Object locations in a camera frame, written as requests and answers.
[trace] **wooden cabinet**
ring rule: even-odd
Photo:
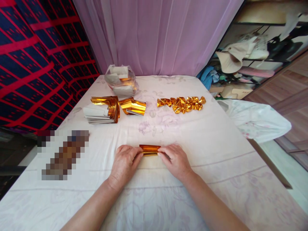
[[[276,142],[308,170],[308,52],[245,100],[269,104],[291,122],[292,129]]]

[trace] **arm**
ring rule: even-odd
[[[124,186],[136,172],[143,156],[142,153],[137,153],[141,151],[141,148],[133,148],[128,145],[120,146],[115,153],[115,160],[108,179],[63,226],[61,231],[99,230]]]
[[[180,180],[197,205],[206,224],[213,231],[249,231],[244,223],[215,195],[202,178],[190,167],[186,153],[178,145],[171,144],[158,149],[159,157],[168,170]]]

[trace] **white hat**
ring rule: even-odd
[[[242,60],[246,54],[250,54],[254,49],[256,38],[257,36],[253,36],[245,42],[233,43],[227,46],[222,52],[216,51],[224,73],[234,73],[241,69],[243,66]]]

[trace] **white cloth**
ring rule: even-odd
[[[223,109],[191,76],[137,77],[136,100],[144,116],[125,115],[117,124],[90,125],[82,108],[91,96],[112,94],[103,76],[77,103],[58,131],[89,130],[89,147],[67,181],[41,181],[40,172],[58,146],[46,148],[0,202],[0,230],[59,230],[108,177],[118,146],[178,142],[196,171],[251,230],[304,230],[308,219]],[[157,108],[157,98],[204,96],[201,111],[175,114]],[[159,157],[144,157],[109,212],[102,230],[207,230],[182,184]]]

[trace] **hand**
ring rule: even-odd
[[[182,183],[187,181],[189,175],[193,173],[193,170],[190,167],[187,155],[183,151],[183,149],[179,145],[171,144],[159,148],[158,151],[158,156],[161,158],[161,160],[166,165],[167,169],[172,173],[172,175]],[[166,153],[169,156],[170,160],[162,152]]]
[[[131,180],[136,172],[143,153],[142,148],[133,148],[129,145],[121,145],[115,152],[115,160],[112,165],[109,185],[115,190],[121,190]]]

